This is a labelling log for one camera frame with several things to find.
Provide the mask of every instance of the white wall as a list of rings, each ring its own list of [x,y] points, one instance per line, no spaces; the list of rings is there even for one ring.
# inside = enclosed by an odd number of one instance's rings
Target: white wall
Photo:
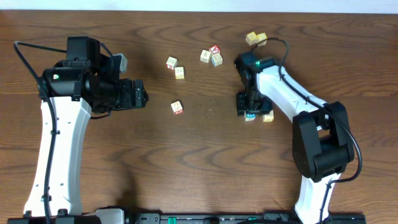
[[[0,9],[397,14],[398,0],[0,0]]]

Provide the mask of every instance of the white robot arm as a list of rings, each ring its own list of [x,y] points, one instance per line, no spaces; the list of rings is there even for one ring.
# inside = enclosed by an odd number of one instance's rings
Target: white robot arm
[[[39,78],[18,45],[66,53],[67,58],[45,69]],[[100,46],[109,57],[100,53]],[[142,80],[119,79],[127,69],[127,59],[123,54],[112,55],[105,45],[89,37],[69,37],[67,50],[23,42],[16,42],[14,48],[36,79],[42,99],[42,142],[24,220],[50,224],[51,217],[57,217],[67,223],[125,223],[124,212],[118,208],[82,216],[81,152],[89,119],[145,107],[148,95]],[[91,117],[91,112],[108,114]],[[9,223],[19,221],[10,219]]]
[[[296,92],[280,79],[278,68],[279,67],[277,65],[273,65],[265,68],[257,75],[257,87],[259,92],[272,100],[272,102],[274,102],[284,112],[291,122],[293,122],[293,117],[299,115],[301,112],[313,112],[318,110],[317,107],[307,103],[301,96],[298,96]],[[320,106],[327,104],[326,101],[312,95],[304,87],[298,84],[286,72],[284,67],[282,67],[282,73],[285,75],[285,79],[303,95],[309,97]],[[326,192],[326,185],[331,179],[338,179],[340,175],[341,174],[337,173],[330,174],[322,178],[319,182],[314,182],[311,178],[302,177],[300,197],[295,204],[294,210],[303,224],[314,224],[319,221],[319,211]],[[322,217],[324,219],[329,217],[328,204],[332,190],[333,189],[330,189],[328,192],[326,205],[323,209]]]

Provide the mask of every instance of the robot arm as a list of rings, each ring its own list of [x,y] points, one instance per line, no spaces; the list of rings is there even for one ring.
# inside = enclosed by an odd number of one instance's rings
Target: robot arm
[[[123,54],[100,54],[100,43],[89,37],[69,37],[67,59],[44,71],[40,81],[57,117],[57,135],[49,178],[50,215],[81,215],[80,164],[83,138],[94,113],[143,108],[148,100],[141,80],[119,79],[127,59]],[[52,117],[42,102],[43,132],[39,161],[24,214],[43,217],[44,179],[51,142]]]
[[[300,197],[294,210],[302,223],[318,223],[326,185],[330,180],[339,179],[347,163],[353,160],[352,144],[335,121],[316,106],[307,103],[280,78],[276,60],[258,60],[250,51],[241,54],[235,60],[235,66],[245,84],[245,92],[238,93],[237,97],[238,115],[270,113],[272,107],[269,105],[273,102],[293,123],[293,157],[303,175]],[[329,105],[299,85],[284,67],[282,73],[286,81],[303,96],[333,113],[348,127],[346,111],[341,103]],[[330,134],[319,138],[318,131],[321,129],[330,130]],[[329,216],[328,203],[333,187],[334,184],[326,196],[323,220]]]

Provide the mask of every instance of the black bracket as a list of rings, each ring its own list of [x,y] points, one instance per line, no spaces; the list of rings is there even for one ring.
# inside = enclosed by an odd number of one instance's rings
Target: black bracket
[[[272,101],[257,88],[257,74],[277,64],[273,58],[259,60],[252,51],[240,54],[234,61],[244,85],[244,92],[236,95],[238,116],[245,114],[264,115],[272,111]]]
[[[24,218],[30,218],[30,217],[32,217],[32,211],[30,210],[25,211]]]
[[[64,216],[64,215],[68,215],[68,210],[66,208],[58,209],[57,216]]]
[[[73,87],[72,101],[80,101],[81,88],[81,81],[75,82],[75,86]]]
[[[56,131],[55,134],[61,134],[60,130]]]
[[[345,107],[340,102],[326,105],[334,117],[348,129]],[[317,127],[329,129],[329,135],[319,138]],[[335,120],[328,118],[322,110],[302,112],[293,117],[293,159],[300,171],[314,182],[325,176],[345,171],[347,163],[354,160],[354,149],[348,134]]]
[[[49,195],[49,202],[51,202],[51,200],[52,200],[52,197],[51,197],[51,195]],[[40,201],[44,202],[44,195],[42,195],[42,198],[40,199]]]

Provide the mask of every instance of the table surface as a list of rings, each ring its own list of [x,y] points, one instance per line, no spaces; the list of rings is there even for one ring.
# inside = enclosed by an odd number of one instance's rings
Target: table surface
[[[314,95],[340,101],[363,153],[363,171],[338,184],[333,212],[363,212],[368,223],[398,222],[398,16],[361,14],[0,11],[0,223],[21,217],[41,137],[37,85],[14,52],[15,40],[65,49],[88,35],[122,52],[130,79],[142,79],[145,109],[90,121],[81,163],[84,212],[97,207],[178,213],[288,210],[301,175],[292,159],[292,125],[236,116],[243,90],[233,60],[245,36],[266,32],[290,43],[286,67]],[[223,64],[199,60],[217,44]],[[64,55],[22,49],[41,74]],[[281,57],[269,43],[265,55]],[[185,67],[176,80],[169,56]],[[175,116],[170,104],[181,100]],[[352,175],[357,160],[343,177]]]

